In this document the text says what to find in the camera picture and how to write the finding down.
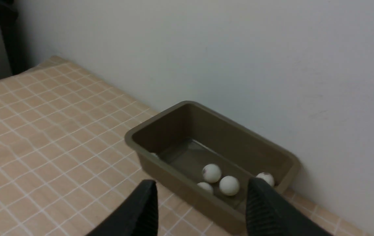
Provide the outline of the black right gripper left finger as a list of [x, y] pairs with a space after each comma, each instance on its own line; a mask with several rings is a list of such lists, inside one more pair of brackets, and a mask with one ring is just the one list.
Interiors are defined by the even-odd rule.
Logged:
[[142, 180], [132, 193], [88, 236], [157, 236], [159, 206], [157, 183]]

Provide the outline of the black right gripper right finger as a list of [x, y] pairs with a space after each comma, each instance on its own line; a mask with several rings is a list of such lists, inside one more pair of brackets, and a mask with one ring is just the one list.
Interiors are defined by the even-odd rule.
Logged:
[[246, 199], [248, 236], [330, 236], [261, 178], [250, 178]]

